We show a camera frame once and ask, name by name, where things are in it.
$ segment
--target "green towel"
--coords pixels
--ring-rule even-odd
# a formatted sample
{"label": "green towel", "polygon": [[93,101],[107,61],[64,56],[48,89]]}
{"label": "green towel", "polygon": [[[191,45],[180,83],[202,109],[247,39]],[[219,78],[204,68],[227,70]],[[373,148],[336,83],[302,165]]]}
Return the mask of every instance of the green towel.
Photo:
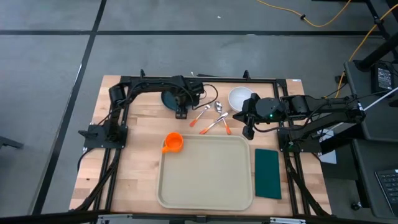
{"label": "green towel", "polygon": [[254,162],[256,196],[282,199],[278,152],[256,149]]}

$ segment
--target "butcher block tabletop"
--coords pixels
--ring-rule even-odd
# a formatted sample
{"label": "butcher block tabletop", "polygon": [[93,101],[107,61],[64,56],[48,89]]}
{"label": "butcher block tabletop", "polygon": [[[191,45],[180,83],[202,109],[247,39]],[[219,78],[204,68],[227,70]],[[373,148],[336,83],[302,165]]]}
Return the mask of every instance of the butcher block tabletop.
{"label": "butcher block tabletop", "polygon": [[[120,76],[105,75],[99,89],[92,122],[101,121],[109,112],[108,89],[119,83]],[[301,80],[286,80],[289,95],[303,95]],[[237,86],[245,86],[257,93],[261,98],[274,97],[271,84],[267,83],[210,83],[218,90],[218,101],[223,105],[223,111],[230,115],[226,122],[231,128],[232,135],[242,136],[244,123],[232,118],[234,111],[228,104],[228,93]],[[207,96],[200,101],[206,103],[215,97],[215,91],[210,86],[205,86]],[[158,183],[159,161],[161,145],[170,132],[182,134],[199,134],[199,132],[212,123],[219,114],[215,110],[208,110],[202,115],[194,127],[190,122],[201,112],[189,110],[187,119],[175,119],[175,112],[167,109],[161,99],[160,93],[140,94],[130,105],[127,125],[129,132],[127,143],[121,151],[121,158],[116,176],[111,212],[113,213],[148,213],[148,214],[175,214],[175,215],[242,215],[242,216],[292,216],[289,187],[283,153],[279,151],[277,134],[275,131],[256,133],[252,141],[248,141],[251,155],[251,172],[254,192],[254,150],[270,149],[279,153],[279,172],[282,199],[255,197],[252,205],[243,211],[228,210],[189,210],[164,208],[157,201],[156,188]],[[260,124],[259,129],[276,127],[277,123]],[[223,122],[216,124],[206,134],[224,135],[226,130]],[[78,207],[98,183],[101,165],[103,163],[104,149],[94,149],[81,161],[73,191],[70,208]],[[310,153],[300,154],[302,161],[305,184],[315,200],[322,208],[331,213],[328,195],[320,162]],[[100,208],[104,208],[108,184],[104,187]],[[299,188],[295,184],[298,211],[303,213],[302,199]]]}

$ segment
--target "orange measuring cup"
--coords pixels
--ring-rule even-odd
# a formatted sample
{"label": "orange measuring cup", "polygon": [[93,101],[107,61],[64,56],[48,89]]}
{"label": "orange measuring cup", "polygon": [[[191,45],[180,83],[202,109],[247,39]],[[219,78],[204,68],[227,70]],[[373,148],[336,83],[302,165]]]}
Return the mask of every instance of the orange measuring cup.
{"label": "orange measuring cup", "polygon": [[164,141],[165,146],[162,148],[162,153],[180,152],[184,141],[180,133],[169,133]]}

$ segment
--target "concrete floor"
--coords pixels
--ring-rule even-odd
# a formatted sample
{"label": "concrete floor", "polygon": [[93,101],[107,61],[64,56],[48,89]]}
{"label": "concrete floor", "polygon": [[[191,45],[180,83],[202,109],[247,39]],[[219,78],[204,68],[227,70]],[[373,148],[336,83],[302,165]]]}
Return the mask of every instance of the concrete floor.
{"label": "concrete floor", "polygon": [[[268,2],[306,13],[316,24],[328,21],[344,5]],[[0,30],[91,30],[100,3],[0,0]],[[383,0],[373,3],[379,15],[388,10]],[[330,26],[317,29],[255,0],[114,0],[106,3],[99,30],[369,30],[372,25],[370,12],[361,3],[351,4]],[[390,33],[398,30],[391,16],[385,25]],[[334,76],[342,72],[343,62],[362,38],[97,35],[43,212],[68,209],[83,145],[77,131],[91,121],[103,75],[138,75],[143,68],[148,75],[194,72],[241,77],[247,69],[252,77],[302,79],[306,94],[319,97],[336,89]],[[0,136],[25,144],[23,150],[0,150],[0,217],[31,212],[88,39],[88,35],[0,35]],[[365,57],[382,42],[369,38],[355,58]],[[349,94],[348,88],[343,94]],[[341,186],[346,187],[344,194],[339,194]],[[378,220],[369,209],[352,211],[349,205],[358,199],[352,182],[327,179],[326,187],[338,217],[394,222]]]}

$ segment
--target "plastic tray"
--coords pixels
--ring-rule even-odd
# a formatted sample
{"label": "plastic tray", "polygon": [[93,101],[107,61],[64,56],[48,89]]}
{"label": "plastic tray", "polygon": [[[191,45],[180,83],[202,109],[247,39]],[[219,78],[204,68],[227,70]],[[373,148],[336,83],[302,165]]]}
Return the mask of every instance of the plastic tray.
{"label": "plastic tray", "polygon": [[240,136],[183,135],[162,155],[157,199],[166,208],[245,210],[253,200],[250,152]]}

